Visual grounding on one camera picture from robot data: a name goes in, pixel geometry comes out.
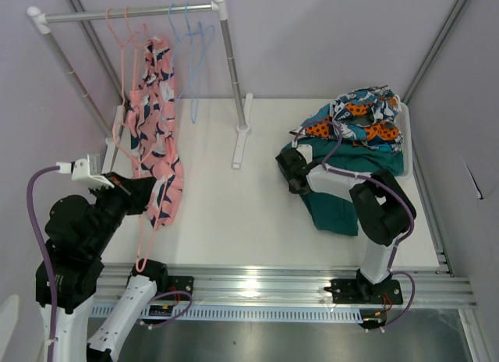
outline teal garment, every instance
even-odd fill
[[[312,145],[313,159],[318,161],[322,161],[336,143],[337,141],[321,138],[299,140],[299,144]],[[291,144],[286,145],[281,152],[290,147]],[[354,147],[349,142],[343,142],[327,163],[339,169],[357,172],[376,172],[378,169],[387,169],[394,176],[404,172],[402,152],[384,153],[367,147]],[[352,202],[325,193],[311,193],[300,197],[317,229],[347,236],[357,236],[359,233],[357,214]]]

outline white basket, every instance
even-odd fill
[[[401,103],[402,113],[395,117],[395,125],[402,131],[404,141],[402,142],[402,153],[404,154],[404,172],[397,176],[399,180],[412,178],[412,139],[411,139],[411,121],[409,120],[409,107]]]

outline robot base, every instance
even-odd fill
[[[369,304],[384,305],[383,295],[386,293],[394,305],[402,305],[404,299],[398,280],[387,279],[373,286],[369,299],[359,291],[357,279],[332,279],[331,286],[324,288],[332,293],[333,303],[337,304]]]

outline white table surface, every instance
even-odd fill
[[[274,157],[288,134],[328,100],[255,99],[242,168],[231,168],[235,146],[232,99],[200,100],[196,124],[189,103],[179,106],[179,154],[186,173],[182,204],[173,225],[158,230],[151,259],[167,264],[263,265],[286,268],[355,268],[367,237],[315,229],[299,196],[288,192]],[[129,133],[122,143],[129,147]],[[118,152],[112,171],[131,176]],[[434,270],[437,255],[415,180],[400,182],[417,211],[414,233],[398,249],[395,268]],[[144,220],[147,249],[150,223]],[[135,261],[138,217],[126,217],[103,254],[104,263]]]

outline metal rod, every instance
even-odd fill
[[[244,116],[244,107],[242,106],[241,88],[239,87],[239,79],[237,78],[237,70],[235,68],[234,52],[232,51],[231,33],[228,29],[228,20],[220,20],[221,34],[224,38],[225,52],[227,53],[228,70],[231,73],[232,91],[234,93],[235,109],[239,119],[239,129],[246,130],[246,117]]]
[[[213,4],[207,5],[187,5],[170,7],[157,7],[150,9],[129,9],[126,13],[127,17],[138,16],[154,16],[154,15],[168,15],[168,13],[184,13],[188,12],[206,12],[213,11]],[[109,19],[121,19],[125,17],[124,9],[111,9],[108,15]],[[67,23],[70,21],[84,21],[84,20],[103,20],[106,18],[105,11],[97,12],[75,12],[75,13],[61,13],[61,14],[47,14],[44,19],[47,24],[52,23]]]
[[[449,273],[454,275],[454,271],[452,269],[452,262],[448,259],[448,250],[445,246],[444,234],[441,228],[441,219],[438,217],[437,210],[434,207],[434,203],[432,202],[430,188],[428,187],[428,176],[423,170],[423,166],[421,161],[419,160],[419,155],[417,154],[417,146],[416,142],[412,142],[412,161],[414,162],[414,178],[416,180],[416,185],[418,188],[419,195],[421,197],[421,201],[423,203],[423,210],[426,216],[426,220],[428,221],[428,228],[430,229],[431,238],[435,244],[435,247],[438,249],[442,249],[444,252],[444,256],[447,258],[447,266]]]
[[[52,33],[48,32],[46,34],[42,34],[42,37],[44,38],[48,47],[54,52],[54,55],[55,55],[59,65],[61,66],[64,73],[67,75],[67,77],[68,77],[69,81],[71,82],[75,91],[83,99],[87,109],[90,111],[90,113],[97,120],[97,124],[99,125],[99,127],[102,129],[102,131],[106,134],[107,137],[111,137],[112,136],[111,130],[109,129],[104,118],[102,117],[101,113],[99,112],[99,108],[95,105],[94,100],[88,94],[87,89],[85,88],[85,86],[81,82],[80,78],[78,77],[78,74],[75,72],[75,70],[71,66],[71,63],[69,63],[69,60],[66,58],[64,52],[62,51],[61,47],[59,46],[59,44],[55,40]]]
[[[72,11],[85,12],[85,8],[83,7],[83,3],[81,2],[81,0],[66,0],[66,1],[68,2],[68,5]],[[106,54],[104,47],[102,46],[102,43],[99,40],[99,37],[97,36],[97,33],[95,33],[94,27],[89,21],[86,20],[80,22],[80,26],[90,47],[94,51],[97,60],[104,69],[104,72],[107,78],[109,79],[109,82],[115,88],[117,101],[120,101],[119,103],[121,103],[122,99],[121,81],[111,64],[111,61],[109,60],[109,57]]]
[[[425,59],[421,63],[421,66],[416,72],[416,75],[412,78],[412,81],[402,98],[402,101],[405,104],[408,105],[409,102],[411,101],[411,98],[416,92],[419,83],[421,83],[421,80],[425,77],[426,73],[433,65],[435,58],[440,53],[440,50],[444,46],[444,43],[446,42],[448,35],[455,27],[456,22],[458,21],[459,17],[461,17],[462,12],[464,8],[468,5],[469,1],[470,0],[456,0],[454,6],[451,9],[451,12],[449,13],[447,19],[445,20],[444,25],[438,32],[435,41],[431,45],[430,50],[428,50]]]

